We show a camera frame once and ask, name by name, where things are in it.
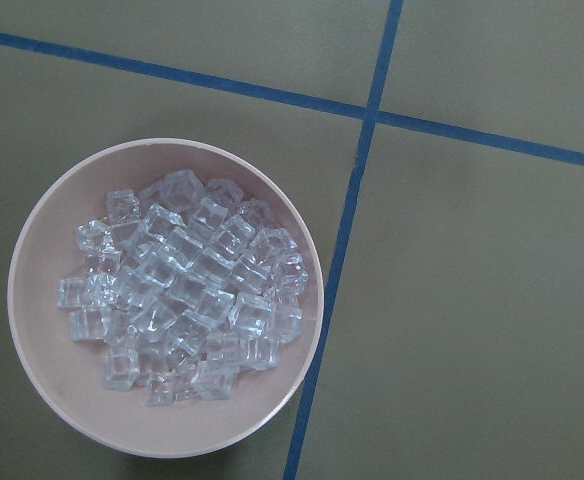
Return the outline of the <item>pile of clear ice cubes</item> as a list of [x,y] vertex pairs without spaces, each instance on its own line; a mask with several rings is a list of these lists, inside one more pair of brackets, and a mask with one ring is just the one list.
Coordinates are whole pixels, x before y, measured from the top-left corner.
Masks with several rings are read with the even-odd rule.
[[106,347],[104,385],[152,406],[229,398],[302,332],[308,272],[270,204],[191,170],[110,191],[77,227],[84,268],[59,283],[70,337]]

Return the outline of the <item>pink bowl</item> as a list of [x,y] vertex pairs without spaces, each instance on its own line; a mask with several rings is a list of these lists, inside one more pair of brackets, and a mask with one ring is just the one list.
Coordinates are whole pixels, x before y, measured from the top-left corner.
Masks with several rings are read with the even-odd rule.
[[[250,197],[270,203],[297,241],[309,270],[301,296],[303,330],[279,365],[243,374],[227,400],[185,400],[151,407],[144,391],[103,385],[104,349],[74,342],[57,305],[62,278],[77,273],[75,228],[105,213],[105,195],[140,189],[191,169],[202,180],[229,177]],[[150,138],[109,147],[63,174],[27,218],[12,256],[7,307],[20,361],[46,403],[70,426],[112,449],[149,458],[187,458],[232,445],[266,424],[288,402],[316,351],[324,311],[323,277],[314,242],[281,189],[256,167],[193,140]]]

